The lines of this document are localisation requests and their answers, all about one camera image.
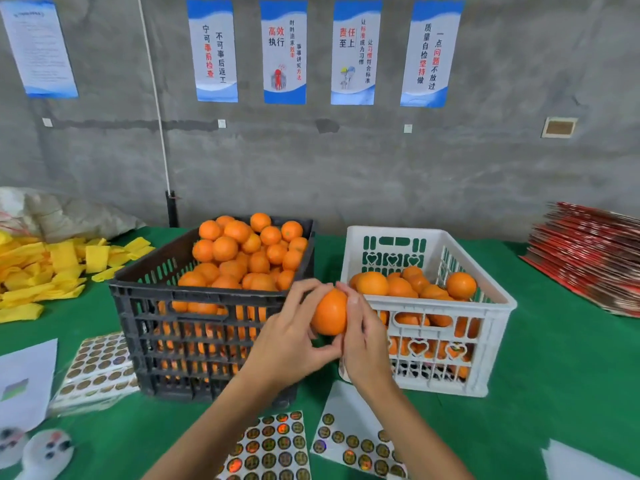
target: wall sign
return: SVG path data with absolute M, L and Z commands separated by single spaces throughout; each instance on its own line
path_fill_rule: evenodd
M 49 0 L 0 2 L 13 58 L 24 90 L 32 98 L 76 98 L 56 6 Z
M 400 106 L 443 107 L 464 1 L 413 5 Z
M 198 101 L 238 102 L 230 0 L 187 0 Z
M 307 103 L 307 1 L 261 0 L 267 104 Z
M 336 0 L 333 8 L 331 104 L 372 105 L 382 0 Z

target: person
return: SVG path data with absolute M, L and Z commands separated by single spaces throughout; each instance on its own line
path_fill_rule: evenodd
M 215 478 L 237 439 L 279 391 L 340 357 L 413 480 L 473 478 L 394 382 L 387 331 L 377 313 L 344 283 L 336 287 L 348 295 L 344 336 L 324 347 L 312 345 L 311 318 L 333 285 L 315 279 L 295 282 L 282 311 L 264 324 L 244 367 L 143 480 Z

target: white pipe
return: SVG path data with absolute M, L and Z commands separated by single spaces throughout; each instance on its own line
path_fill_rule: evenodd
M 142 10 L 142 0 L 138 0 L 138 8 L 140 9 L 140 21 L 142 22 L 142 33 L 145 36 L 145 46 L 147 47 L 147 57 L 149 59 L 149 71 L 151 72 L 151 85 L 153 85 L 154 97 L 156 99 L 156 113 L 158 117 L 158 129 L 160 131 L 160 144 L 162 145 L 162 158 L 164 160 L 164 176 L 166 177 L 166 191 L 169 193 L 169 195 L 171 195 L 171 185 L 169 183 L 169 165 L 166 162 L 166 146 L 164 145 L 162 115 L 160 114 L 160 101 L 158 100 L 158 88 L 156 86 L 154 64 L 151 61 L 151 50 L 149 49 L 149 37 L 147 35 L 147 24 L 145 23 L 145 14 Z

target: gray concrete wall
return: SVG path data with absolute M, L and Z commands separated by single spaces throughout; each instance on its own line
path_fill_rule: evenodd
M 0 31 L 0 185 L 165 225 L 137 1 L 53 1 L 80 98 L 29 100 Z M 184 0 L 143 0 L 181 224 L 264 211 L 524 239 L 551 200 L 640 215 L 640 0 L 467 0 L 443 109 L 399 106 L 414 0 L 383 0 L 372 107 L 330 105 L 334 0 L 309 0 L 307 104 L 265 105 L 258 0 L 233 1 L 240 103 L 214 104 L 196 101 Z M 574 138 L 541 139 L 547 116 L 580 118 Z

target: green table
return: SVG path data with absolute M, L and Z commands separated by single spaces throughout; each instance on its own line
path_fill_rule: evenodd
M 183 232 L 143 228 L 126 238 L 142 235 L 161 246 Z M 479 479 L 546 478 L 540 448 L 549 438 L 640 475 L 640 321 L 609 315 L 555 284 L 517 258 L 522 245 L 461 244 L 516 298 L 518 308 L 502 341 L 489 396 L 407 391 L 422 416 Z M 344 238 L 320 236 L 316 245 L 316 277 L 337 280 Z M 118 329 L 107 284 L 89 282 L 79 298 L 46 303 L 35 322 L 0 325 L 0 354 L 58 338 L 57 390 L 82 339 Z M 332 364 L 300 384 L 292 409 L 304 411 L 309 443 L 336 379 Z M 133 394 L 106 411 L 49 419 L 40 428 L 62 428 L 76 443 L 61 479 L 137 479 L 205 408 Z M 315 455 L 311 470 L 316 480 L 371 478 Z M 12 479 L 18 471 L 0 470 L 0 479 Z

